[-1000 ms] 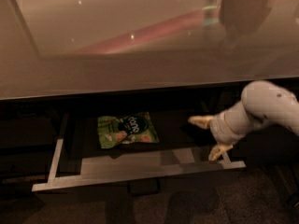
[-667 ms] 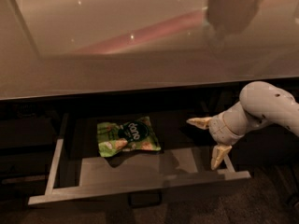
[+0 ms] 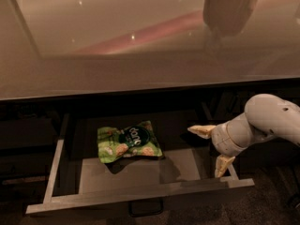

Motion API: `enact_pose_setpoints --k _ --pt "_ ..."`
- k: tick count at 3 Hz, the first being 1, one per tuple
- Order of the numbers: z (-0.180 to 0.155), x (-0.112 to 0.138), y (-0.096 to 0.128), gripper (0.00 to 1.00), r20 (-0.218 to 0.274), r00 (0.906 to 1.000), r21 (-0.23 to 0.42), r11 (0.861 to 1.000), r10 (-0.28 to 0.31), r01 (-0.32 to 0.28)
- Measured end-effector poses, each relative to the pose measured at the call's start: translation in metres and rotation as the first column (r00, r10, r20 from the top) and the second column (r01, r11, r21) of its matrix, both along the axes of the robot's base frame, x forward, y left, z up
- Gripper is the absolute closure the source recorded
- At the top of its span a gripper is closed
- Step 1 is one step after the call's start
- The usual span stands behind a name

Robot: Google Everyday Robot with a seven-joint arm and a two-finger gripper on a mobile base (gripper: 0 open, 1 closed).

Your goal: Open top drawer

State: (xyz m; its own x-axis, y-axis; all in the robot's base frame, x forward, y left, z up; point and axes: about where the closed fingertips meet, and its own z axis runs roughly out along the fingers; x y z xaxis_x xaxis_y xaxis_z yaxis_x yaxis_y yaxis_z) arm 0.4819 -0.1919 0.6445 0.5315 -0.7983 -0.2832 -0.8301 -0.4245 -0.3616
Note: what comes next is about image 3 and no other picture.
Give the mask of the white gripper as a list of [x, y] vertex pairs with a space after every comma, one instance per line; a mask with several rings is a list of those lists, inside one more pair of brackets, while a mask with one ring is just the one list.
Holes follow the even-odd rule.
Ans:
[[214, 125], [195, 125], [187, 130], [203, 139], [212, 138], [216, 150], [222, 154], [216, 159], [216, 178], [221, 177], [233, 164], [235, 157], [246, 149], [246, 129], [236, 122], [227, 122], [216, 127]]

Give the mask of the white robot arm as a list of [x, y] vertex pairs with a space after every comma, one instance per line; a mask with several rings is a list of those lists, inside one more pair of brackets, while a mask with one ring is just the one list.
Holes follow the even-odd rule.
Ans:
[[300, 145], [300, 107], [270, 94], [251, 97], [244, 111], [218, 125], [195, 125], [187, 129], [210, 139], [219, 152], [215, 177], [221, 177], [235, 158], [251, 145], [281, 138]]

